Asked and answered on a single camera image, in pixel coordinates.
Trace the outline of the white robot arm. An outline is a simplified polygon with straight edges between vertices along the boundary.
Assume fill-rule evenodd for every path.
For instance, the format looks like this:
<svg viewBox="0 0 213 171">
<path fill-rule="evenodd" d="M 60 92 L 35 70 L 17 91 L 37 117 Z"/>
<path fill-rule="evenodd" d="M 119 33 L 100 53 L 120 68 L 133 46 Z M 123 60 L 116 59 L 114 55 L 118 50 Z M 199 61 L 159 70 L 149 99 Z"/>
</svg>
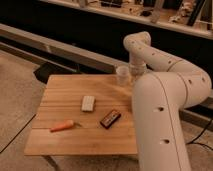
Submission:
<svg viewBox="0 0 213 171">
<path fill-rule="evenodd" d="M 211 78 L 193 63 L 151 46 L 147 32 L 127 35 L 132 112 L 141 171 L 191 171 L 179 111 L 203 102 Z"/>
</svg>

